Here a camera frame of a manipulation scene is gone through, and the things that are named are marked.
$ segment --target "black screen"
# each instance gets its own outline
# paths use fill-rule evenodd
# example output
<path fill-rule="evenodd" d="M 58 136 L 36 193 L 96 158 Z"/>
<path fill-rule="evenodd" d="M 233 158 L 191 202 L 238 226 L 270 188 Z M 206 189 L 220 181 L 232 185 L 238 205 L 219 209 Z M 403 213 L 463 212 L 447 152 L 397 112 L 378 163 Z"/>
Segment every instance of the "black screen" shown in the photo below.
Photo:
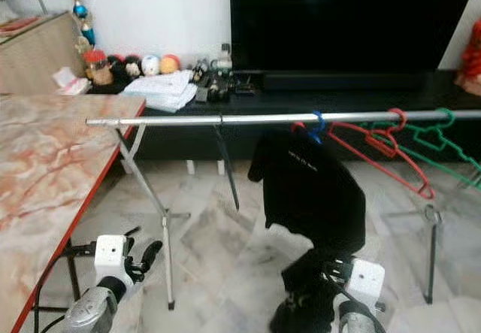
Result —
<path fill-rule="evenodd" d="M 231 0 L 236 70 L 436 68 L 467 0 Z"/>

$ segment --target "white towel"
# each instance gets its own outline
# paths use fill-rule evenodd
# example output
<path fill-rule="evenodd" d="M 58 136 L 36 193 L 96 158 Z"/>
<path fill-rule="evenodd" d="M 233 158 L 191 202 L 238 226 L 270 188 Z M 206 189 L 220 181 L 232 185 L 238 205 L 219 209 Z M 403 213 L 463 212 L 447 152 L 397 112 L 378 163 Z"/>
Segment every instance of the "white towel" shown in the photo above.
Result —
<path fill-rule="evenodd" d="M 189 83 L 191 73 L 190 70 L 184 70 L 172 74 L 139 77 L 132 81 L 124 91 L 181 95 Z"/>
<path fill-rule="evenodd" d="M 146 106 L 152 109 L 163 110 L 169 113 L 175 113 L 191 101 L 197 93 L 197 86 L 188 83 L 186 88 L 180 95 L 170 95 L 158 92 L 138 92 L 138 91 L 122 91 L 120 95 L 126 96 L 143 96 L 146 99 Z"/>

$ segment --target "hanging ornament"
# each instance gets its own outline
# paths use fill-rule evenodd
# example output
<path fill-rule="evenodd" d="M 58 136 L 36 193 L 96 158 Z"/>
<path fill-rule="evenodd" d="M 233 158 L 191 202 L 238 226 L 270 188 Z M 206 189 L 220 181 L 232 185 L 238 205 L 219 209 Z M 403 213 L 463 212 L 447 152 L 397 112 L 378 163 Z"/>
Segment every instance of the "hanging ornament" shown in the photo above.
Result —
<path fill-rule="evenodd" d="M 74 0 L 74 8 L 72 10 L 80 21 L 82 35 L 94 46 L 95 33 L 92 27 L 92 15 L 89 14 L 89 10 L 82 4 L 82 0 Z"/>
<path fill-rule="evenodd" d="M 79 19 L 85 19 L 87 17 L 87 14 L 89 11 L 85 6 L 83 6 L 80 1 L 76 1 L 74 3 L 74 14 L 77 16 Z"/>
<path fill-rule="evenodd" d="M 86 38 L 91 45 L 95 45 L 93 28 L 87 22 L 83 22 L 81 31 L 84 38 Z"/>

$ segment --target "wooden cabinet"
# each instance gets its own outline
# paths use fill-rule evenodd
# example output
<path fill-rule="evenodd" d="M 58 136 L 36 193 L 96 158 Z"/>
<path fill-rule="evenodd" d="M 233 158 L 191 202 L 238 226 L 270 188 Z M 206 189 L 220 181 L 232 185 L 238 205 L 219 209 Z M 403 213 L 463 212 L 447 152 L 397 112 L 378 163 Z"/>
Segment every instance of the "wooden cabinet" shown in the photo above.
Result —
<path fill-rule="evenodd" d="M 0 93 L 53 94 L 58 86 L 52 74 L 63 66 L 85 76 L 74 47 L 79 34 L 73 17 L 65 12 L 0 41 Z"/>

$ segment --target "blue hanger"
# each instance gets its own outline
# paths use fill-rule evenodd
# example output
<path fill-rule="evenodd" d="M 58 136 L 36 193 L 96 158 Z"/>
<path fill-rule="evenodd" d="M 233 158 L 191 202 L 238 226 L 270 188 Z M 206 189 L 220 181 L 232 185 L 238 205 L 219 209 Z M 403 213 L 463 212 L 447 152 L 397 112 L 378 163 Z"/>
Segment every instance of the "blue hanger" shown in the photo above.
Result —
<path fill-rule="evenodd" d="M 317 115 L 317 119 L 319 120 L 319 126 L 314 128 L 311 132 L 309 132 L 309 136 L 314 139 L 318 144 L 322 144 L 322 140 L 319 137 L 319 133 L 325 129 L 325 121 L 322 118 L 322 114 L 317 110 L 313 111 L 314 115 Z"/>

